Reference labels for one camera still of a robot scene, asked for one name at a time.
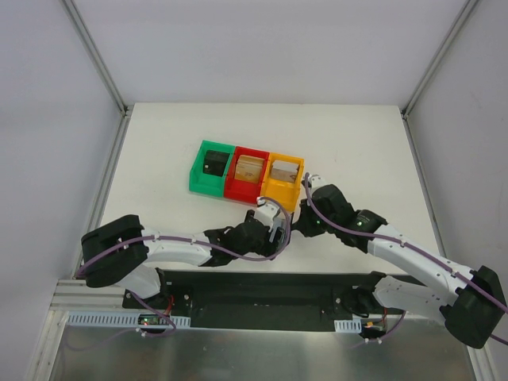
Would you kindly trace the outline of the black leather card holder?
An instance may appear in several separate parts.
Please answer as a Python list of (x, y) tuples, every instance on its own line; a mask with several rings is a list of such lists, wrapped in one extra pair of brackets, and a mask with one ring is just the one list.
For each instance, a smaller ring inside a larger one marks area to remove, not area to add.
[(276, 230), (275, 238), (277, 240), (278, 248), (283, 248), (288, 245), (291, 238), (291, 231), (280, 226)]

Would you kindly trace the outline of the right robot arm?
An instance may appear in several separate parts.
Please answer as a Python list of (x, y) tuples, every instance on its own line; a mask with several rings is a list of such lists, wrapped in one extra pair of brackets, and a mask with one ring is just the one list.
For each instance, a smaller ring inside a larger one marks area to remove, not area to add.
[(393, 308), (444, 325), (458, 341), (481, 349), (494, 338), (507, 314), (498, 274), (427, 252), (370, 210), (356, 210), (337, 186), (320, 175), (305, 174), (306, 197), (294, 227), (304, 237), (333, 234), (343, 244), (384, 260), (407, 275), (406, 283), (372, 272), (372, 282), (358, 288), (357, 303), (366, 313)]

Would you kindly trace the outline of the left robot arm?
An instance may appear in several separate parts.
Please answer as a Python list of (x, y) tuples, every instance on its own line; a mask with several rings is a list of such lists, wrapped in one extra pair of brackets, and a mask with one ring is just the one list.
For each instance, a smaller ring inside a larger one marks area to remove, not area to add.
[(167, 301), (163, 273), (171, 264), (223, 267), (234, 260), (273, 260), (289, 244), (291, 222), (291, 213), (269, 197), (258, 198), (236, 226), (182, 236), (149, 229), (128, 214), (82, 237), (77, 275), (90, 288), (117, 285), (158, 309)]

